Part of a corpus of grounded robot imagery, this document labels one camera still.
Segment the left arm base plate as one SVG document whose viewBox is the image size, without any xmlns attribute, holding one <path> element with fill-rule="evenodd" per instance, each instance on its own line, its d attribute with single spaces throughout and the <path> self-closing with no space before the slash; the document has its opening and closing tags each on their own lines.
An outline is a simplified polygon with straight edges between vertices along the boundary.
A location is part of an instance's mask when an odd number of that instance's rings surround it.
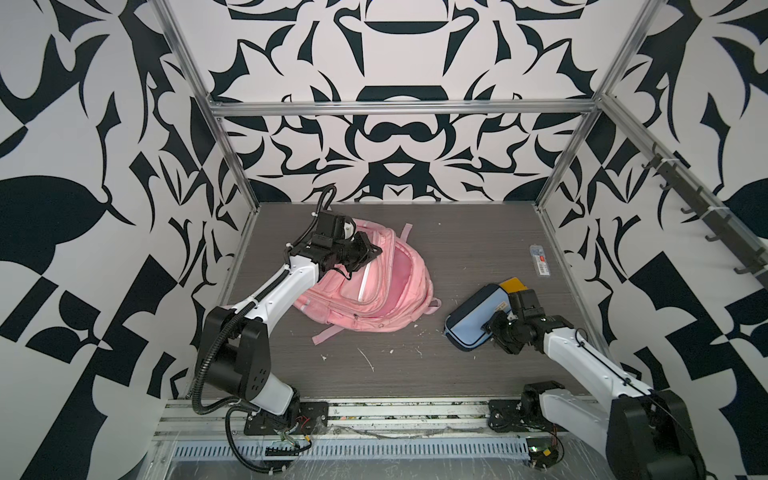
<svg viewBox="0 0 768 480">
<path fill-rule="evenodd" d="M 289 434 L 309 435 L 327 426 L 329 403 L 325 401 L 293 401 L 282 415 L 266 411 L 247 416 L 244 434 L 266 436 L 286 431 Z"/>
</svg>

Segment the pink student backpack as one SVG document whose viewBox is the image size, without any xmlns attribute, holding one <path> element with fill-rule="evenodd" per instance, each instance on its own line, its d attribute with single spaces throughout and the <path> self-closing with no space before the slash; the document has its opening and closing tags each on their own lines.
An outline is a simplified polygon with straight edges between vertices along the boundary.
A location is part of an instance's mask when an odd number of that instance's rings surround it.
<svg viewBox="0 0 768 480">
<path fill-rule="evenodd" d="M 409 243 L 412 224 L 397 233 L 368 220 L 355 223 L 382 253 L 350 279 L 326 274 L 294 302 L 294 308 L 326 327 L 312 338 L 316 345 L 343 330 L 395 332 L 442 306 L 424 259 Z"/>
</svg>

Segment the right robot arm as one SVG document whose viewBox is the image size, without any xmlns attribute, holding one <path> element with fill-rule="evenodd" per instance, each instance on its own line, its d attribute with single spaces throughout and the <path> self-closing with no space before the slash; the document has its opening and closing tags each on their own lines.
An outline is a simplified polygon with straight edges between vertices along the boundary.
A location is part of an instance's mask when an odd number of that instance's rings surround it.
<svg viewBox="0 0 768 480">
<path fill-rule="evenodd" d="M 617 479 L 705 479 L 709 476 L 684 400 L 633 378 L 560 315 L 548 315 L 532 290 L 509 297 L 509 311 L 483 325 L 509 354 L 533 347 L 566 369 L 594 398 L 564 388 L 538 392 L 541 416 L 591 446 Z"/>
</svg>

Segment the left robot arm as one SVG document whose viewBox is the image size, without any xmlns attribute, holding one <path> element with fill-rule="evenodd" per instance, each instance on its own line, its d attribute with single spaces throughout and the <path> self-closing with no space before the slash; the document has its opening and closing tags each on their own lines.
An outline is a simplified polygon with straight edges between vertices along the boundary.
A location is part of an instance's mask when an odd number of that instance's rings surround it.
<svg viewBox="0 0 768 480">
<path fill-rule="evenodd" d="M 254 293 L 205 318 L 189 398 L 193 411 L 261 410 L 284 416 L 298 402 L 272 373 L 270 336 L 299 297 L 327 273 L 351 276 L 383 253 L 345 215 L 322 210 L 305 232 L 286 244 L 278 271 Z"/>
</svg>

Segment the blue pencil case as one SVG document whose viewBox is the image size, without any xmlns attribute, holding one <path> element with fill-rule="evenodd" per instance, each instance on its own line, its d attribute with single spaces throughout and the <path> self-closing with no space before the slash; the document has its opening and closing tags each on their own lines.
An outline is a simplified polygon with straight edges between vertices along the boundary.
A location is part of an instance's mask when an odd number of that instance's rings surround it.
<svg viewBox="0 0 768 480">
<path fill-rule="evenodd" d="M 491 338 L 485 325 L 493 316 L 510 311 L 509 294 L 498 284 L 487 284 L 446 317 L 444 334 L 459 350 L 474 350 Z"/>
</svg>

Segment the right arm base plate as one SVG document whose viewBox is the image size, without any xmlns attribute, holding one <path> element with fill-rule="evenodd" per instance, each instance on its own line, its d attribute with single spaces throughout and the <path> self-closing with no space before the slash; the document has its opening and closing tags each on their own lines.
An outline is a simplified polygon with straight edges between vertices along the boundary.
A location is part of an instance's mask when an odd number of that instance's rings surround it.
<svg viewBox="0 0 768 480">
<path fill-rule="evenodd" d="M 547 420 L 537 397 L 494 399 L 488 402 L 488 427 L 497 433 L 553 432 L 561 426 Z"/>
</svg>

